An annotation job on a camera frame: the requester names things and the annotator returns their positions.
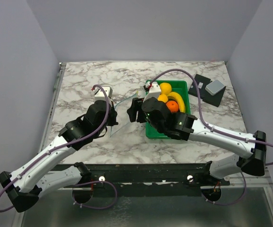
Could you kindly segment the clear zip top bag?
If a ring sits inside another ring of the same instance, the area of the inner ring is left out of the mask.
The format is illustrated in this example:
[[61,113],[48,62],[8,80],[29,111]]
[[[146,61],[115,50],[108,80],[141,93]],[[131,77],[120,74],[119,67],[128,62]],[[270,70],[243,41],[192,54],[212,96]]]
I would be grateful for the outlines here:
[[127,110],[131,107],[131,103],[134,98],[138,98],[138,91],[135,92],[132,96],[126,97],[116,103],[115,110],[118,113],[117,122],[118,125],[111,126],[110,128],[110,138],[115,136],[117,132],[124,129],[126,126],[130,124],[129,115],[127,114]]

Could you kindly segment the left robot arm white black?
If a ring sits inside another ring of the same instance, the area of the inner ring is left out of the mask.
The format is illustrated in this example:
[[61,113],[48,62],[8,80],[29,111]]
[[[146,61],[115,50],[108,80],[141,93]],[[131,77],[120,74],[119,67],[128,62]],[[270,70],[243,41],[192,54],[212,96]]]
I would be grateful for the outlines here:
[[0,198],[6,193],[12,207],[17,212],[23,212],[57,189],[92,185],[92,173],[82,162],[62,171],[54,171],[53,168],[83,146],[100,138],[107,126],[117,124],[116,117],[112,101],[95,101],[84,115],[68,122],[32,160],[13,172],[0,173],[0,184],[3,187]]

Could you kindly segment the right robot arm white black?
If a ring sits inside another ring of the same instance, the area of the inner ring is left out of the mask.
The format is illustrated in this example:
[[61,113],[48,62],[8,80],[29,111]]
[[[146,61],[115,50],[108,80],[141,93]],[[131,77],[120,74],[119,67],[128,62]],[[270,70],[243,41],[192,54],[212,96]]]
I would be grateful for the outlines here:
[[235,173],[265,174],[266,134],[262,131],[239,133],[209,125],[191,114],[171,113],[164,102],[154,97],[133,98],[127,114],[131,122],[147,122],[170,139],[202,142],[232,152],[227,158],[206,163],[202,179],[208,185]]

